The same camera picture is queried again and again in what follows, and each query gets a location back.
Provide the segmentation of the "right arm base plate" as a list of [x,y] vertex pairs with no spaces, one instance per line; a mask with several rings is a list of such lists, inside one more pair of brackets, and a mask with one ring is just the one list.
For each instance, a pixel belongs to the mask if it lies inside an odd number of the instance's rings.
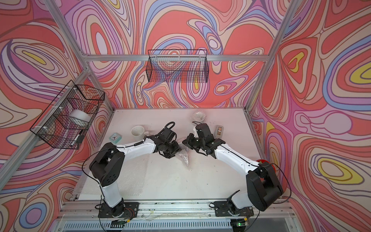
[[215,201],[209,203],[209,207],[214,210],[216,217],[245,217],[250,218],[254,216],[252,207],[245,207],[238,209],[232,206],[228,201]]

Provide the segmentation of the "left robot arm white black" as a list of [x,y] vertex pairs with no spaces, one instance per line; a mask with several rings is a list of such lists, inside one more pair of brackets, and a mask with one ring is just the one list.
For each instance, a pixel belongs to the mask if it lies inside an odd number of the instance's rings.
[[152,153],[170,159],[181,151],[176,141],[177,134],[172,130],[174,126],[175,122],[171,121],[159,133],[146,136],[139,142],[121,146],[107,143],[98,152],[89,169],[99,182],[104,202],[110,208],[123,204],[117,180],[125,160]]

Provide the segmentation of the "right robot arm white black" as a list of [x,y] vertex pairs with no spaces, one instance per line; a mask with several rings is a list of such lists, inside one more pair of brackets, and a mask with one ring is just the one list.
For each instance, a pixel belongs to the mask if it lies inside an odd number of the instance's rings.
[[196,125],[194,132],[182,144],[226,163],[245,177],[246,190],[238,190],[226,200],[227,209],[232,214],[249,207],[265,211],[284,193],[272,164],[262,164],[238,153],[224,140],[214,138],[206,123]]

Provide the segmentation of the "clear bubble wrap sheet top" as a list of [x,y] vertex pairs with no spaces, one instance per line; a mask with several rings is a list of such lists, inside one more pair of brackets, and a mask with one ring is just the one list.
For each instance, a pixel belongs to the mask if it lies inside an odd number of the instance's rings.
[[203,123],[206,119],[206,114],[202,111],[198,111],[198,112],[193,113],[192,118],[194,121]]

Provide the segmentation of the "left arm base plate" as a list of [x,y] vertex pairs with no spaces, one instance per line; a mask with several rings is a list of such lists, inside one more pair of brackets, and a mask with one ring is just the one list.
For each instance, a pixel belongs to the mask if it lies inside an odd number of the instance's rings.
[[124,218],[133,219],[138,215],[139,203],[138,202],[123,202],[111,208],[106,202],[95,206],[99,211],[99,218]]

